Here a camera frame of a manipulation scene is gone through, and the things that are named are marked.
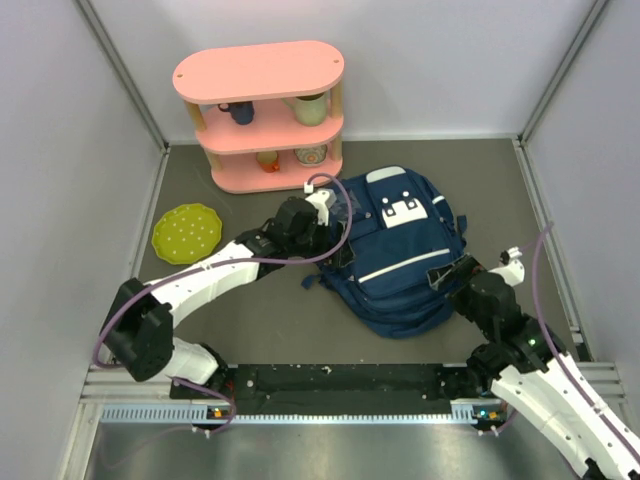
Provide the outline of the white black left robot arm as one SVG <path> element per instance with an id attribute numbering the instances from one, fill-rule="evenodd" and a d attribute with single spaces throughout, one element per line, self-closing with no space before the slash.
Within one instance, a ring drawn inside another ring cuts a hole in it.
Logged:
<path id="1" fill-rule="evenodd" d="M 321 189 L 291 197 L 260 228 L 246 231 L 216 254 L 172 276 L 144 284 L 136 278 L 116 293 L 99 341 L 136 382 L 157 375 L 191 382 L 205 396 L 226 387 L 226 365 L 211 348 L 177 338 L 175 328 L 225 293 L 286 265 L 316 263 L 346 247 L 336 233 L 336 195 Z"/>

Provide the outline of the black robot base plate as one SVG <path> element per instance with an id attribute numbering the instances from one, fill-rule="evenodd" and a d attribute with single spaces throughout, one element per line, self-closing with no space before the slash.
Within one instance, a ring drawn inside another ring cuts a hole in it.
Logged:
<path id="1" fill-rule="evenodd" d="M 240 364 L 210 388 L 240 415 L 436 414 L 493 397 L 478 373 L 443 364 Z"/>

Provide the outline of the navy blue student backpack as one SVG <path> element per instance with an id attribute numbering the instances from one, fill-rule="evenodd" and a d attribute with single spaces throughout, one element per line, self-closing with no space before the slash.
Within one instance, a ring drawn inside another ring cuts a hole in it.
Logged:
<path id="1" fill-rule="evenodd" d="M 404 339 L 446 320 L 453 307 L 445 290 L 430 284 L 431 269 L 447 267 L 466 246 L 466 219 L 455 216 L 438 189 L 423 175 L 387 166 L 333 186 L 333 238 L 351 228 L 350 263 L 327 261 L 302 285 L 319 283 L 337 293 L 349 309 L 381 337 Z"/>

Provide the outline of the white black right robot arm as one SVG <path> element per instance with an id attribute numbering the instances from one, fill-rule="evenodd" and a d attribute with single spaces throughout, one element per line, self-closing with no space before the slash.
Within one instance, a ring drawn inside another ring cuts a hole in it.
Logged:
<path id="1" fill-rule="evenodd" d="M 525 279 L 518 257 L 503 254 L 500 266 L 488 270 L 466 254 L 429 270 L 427 278 L 486 340 L 459 377 L 443 381 L 450 397 L 471 389 L 506 402 L 581 479 L 638 478 L 638 436 L 589 384 L 545 322 L 518 304 L 514 288 Z"/>

